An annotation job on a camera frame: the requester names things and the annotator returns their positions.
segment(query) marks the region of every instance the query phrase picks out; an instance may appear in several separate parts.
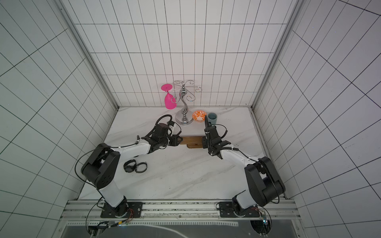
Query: grid tile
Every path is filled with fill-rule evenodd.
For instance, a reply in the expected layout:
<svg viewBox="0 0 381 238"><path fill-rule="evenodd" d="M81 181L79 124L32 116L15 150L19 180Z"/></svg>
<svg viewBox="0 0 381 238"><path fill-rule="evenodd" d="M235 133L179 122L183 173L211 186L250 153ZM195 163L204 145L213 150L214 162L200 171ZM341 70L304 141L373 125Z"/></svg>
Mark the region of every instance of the grid tile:
<svg viewBox="0 0 381 238"><path fill-rule="evenodd" d="M312 237L379 232L379 4L346 2L305 3L255 105Z"/></svg>
<svg viewBox="0 0 381 238"><path fill-rule="evenodd" d="M153 93L160 93L164 83L196 75L201 76L196 84L203 88L202 102L196 104L249 106L295 1L64 4L105 78L137 76L139 87L108 84L120 106L161 106L160 95ZM226 89L221 74L230 77ZM243 74L250 77L236 86L234 75ZM159 75L166 80L158 81Z"/></svg>
<svg viewBox="0 0 381 238"><path fill-rule="evenodd" d="M112 3L101 4L107 10ZM82 19L92 22L101 4L91 6ZM110 12L107 18L113 20ZM82 184L72 173L81 149L95 148L86 144L89 136L96 144L102 140L115 109L51 0L1 1L0 23L0 177L9 181L0 186L0 200L12 204L0 208L0 236L48 237ZM81 29L97 30L94 25ZM99 41L93 38L93 47L110 48L103 45L104 35L95 36ZM28 224L27 234L16 231L15 220Z"/></svg>

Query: white marble table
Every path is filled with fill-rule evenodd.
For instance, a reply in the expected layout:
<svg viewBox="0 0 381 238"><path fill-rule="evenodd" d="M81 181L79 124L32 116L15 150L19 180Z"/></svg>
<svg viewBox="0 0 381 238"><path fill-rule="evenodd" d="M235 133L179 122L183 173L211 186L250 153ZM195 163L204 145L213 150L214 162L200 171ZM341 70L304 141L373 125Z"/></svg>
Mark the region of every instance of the white marble table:
<svg viewBox="0 0 381 238"><path fill-rule="evenodd" d="M247 154L263 156L261 144L247 107L198 107L190 111L204 110L218 115L217 123L227 127L227 140ZM109 145L131 144L136 135L145 136L156 120L165 114L174 115L180 108L168 110L162 107L121 108L105 139ZM205 124L192 122L181 126L181 136L204 135ZM217 126L220 135L225 129ZM127 199L231 199L247 189L243 169L210 156L206 149L189 149L186 145L167 147L148 155L135 158L146 161L146 172L126 173L121 159L115 174L115 182ZM99 193L85 184L79 199L99 199Z"/></svg>

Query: black cable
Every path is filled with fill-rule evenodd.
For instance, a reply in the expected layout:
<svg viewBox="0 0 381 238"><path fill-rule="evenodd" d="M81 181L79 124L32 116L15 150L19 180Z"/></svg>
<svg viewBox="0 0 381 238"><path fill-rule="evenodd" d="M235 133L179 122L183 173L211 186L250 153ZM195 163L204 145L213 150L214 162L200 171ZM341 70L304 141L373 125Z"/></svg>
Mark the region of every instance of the black cable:
<svg viewBox="0 0 381 238"><path fill-rule="evenodd" d="M240 151L240 150L238 150L239 152L241 152L241 154L243 154L246 158L249 158L249 157L247 157L247 155L245 155L242 151Z"/></svg>
<svg viewBox="0 0 381 238"><path fill-rule="evenodd" d="M102 198L102 197L101 197ZM97 207L99 207L99 208L101 208L101 209L103 209L103 207L100 207L98 204L96 205Z"/></svg>
<svg viewBox="0 0 381 238"><path fill-rule="evenodd" d="M139 140L137 140L135 143L133 143L132 145L137 145L139 143ZM129 147L131 145L124 145L124 146L118 146L118 147L108 147L108 148L124 148L124 147Z"/></svg>
<svg viewBox="0 0 381 238"><path fill-rule="evenodd" d="M97 150L97 149L106 149L106 148L119 148L119 147L100 147L100 148L95 148L94 150ZM96 188L93 184L87 182L86 180L83 180L83 179L77 174L77 164L78 164L78 162L82 159L82 157L84 157L85 155L87 155L88 153L90 153L90 152L92 152L92 151L94 151L94 150L91 150L91 151L89 151L89 152L84 153L81 157L79 157L79 159L77 159L77 161L75 162L75 166L74 166L74 172L75 172L76 176L77 176L80 180L82 180L83 182L85 182L85 183L87 183L87 184L90 184L91 186L93 186L94 188Z"/></svg>
<svg viewBox="0 0 381 238"><path fill-rule="evenodd" d="M270 174L270 171L267 169L267 167L264 165L264 162L263 161L258 161L260 164L262 164L262 166L266 169L267 173L269 174L269 177L270 177L270 181L272 183L272 185L274 186L274 189L275 189L275 192L277 193L277 197L278 197L278 202L273 202L271 201L272 203L275 203L275 204L278 204L280 202L280 198L279 198L279 193L278 193L278 190L277 188L275 187L275 184L274 184L274 179L271 177L271 174Z"/></svg>
<svg viewBox="0 0 381 238"><path fill-rule="evenodd" d="M223 136L221 136L221 139L224 138L224 137L226 136L226 134L227 134L227 128L226 128L226 126L221 125L221 124L211 124L211 125L212 125L212 126L214 126L214 125L223 126L223 127L225 128L225 133L224 133Z"/></svg>
<svg viewBox="0 0 381 238"><path fill-rule="evenodd" d="M176 134L176 135L178 136L178 135L180 135L180 133L181 133L181 127L180 127L180 125L177 124L176 122L173 122L173 123L175 123L175 124L180 128L180 131Z"/></svg>
<svg viewBox="0 0 381 238"><path fill-rule="evenodd" d="M100 148L95 148L94 150L97 150L97 149L104 149L104 148L109 148L109 147L100 147ZM79 159L77 159L77 161L76 161L76 163L75 163L75 165L74 165L74 172L75 172L76 176L77 176L80 180L82 180L82 181L84 181L85 183L90 184L91 186L93 186L94 188L96 188L93 184L87 182L86 180L83 180L83 179L82 179L81 177L79 177L79 175L77 174L77 164L78 164L79 160L82 159L82 157L84 157L85 155L87 155L88 153L90 153L90 152L92 152L92 151L94 151L94 150L91 150L91 151L89 151L89 152L83 154L81 157L79 157Z"/></svg>
<svg viewBox="0 0 381 238"><path fill-rule="evenodd" d="M266 233L266 235L267 235L267 234L270 233L271 228L272 228L272 219L271 219L271 215L270 215L270 213L268 212L268 210L267 210L266 208L264 208L264 207L262 207L262 206L260 206L260 205L258 205L258 204L257 204L257 206L263 208L263 209L267 212L267 214L269 215L269 217L270 217L270 229L269 229L269 232Z"/></svg>
<svg viewBox="0 0 381 238"><path fill-rule="evenodd" d="M101 199L102 199L102 197L100 197L100 199L97 201L97 203L94 204L94 206L90 209L89 213L86 216L85 228L86 228L87 233L89 233L89 235L91 235L91 233L90 233L90 229L88 229L88 226L87 226L87 218L89 217L91 210L95 207L95 205L97 205L101 201Z"/></svg>
<svg viewBox="0 0 381 238"><path fill-rule="evenodd" d="M150 132L148 132L148 134L147 134L146 136L150 136L150 135L154 132L156 125L157 125L157 124L159 123L159 121L160 121L161 119L163 119L164 117L169 117L169 118L170 118L169 121L172 121L172 116L169 115L169 114L166 114L166 115L164 115L164 116L159 117L159 119L157 119L157 121L156 121L156 123L155 123L155 125L154 125L154 128L152 128L152 130L151 130Z"/></svg>

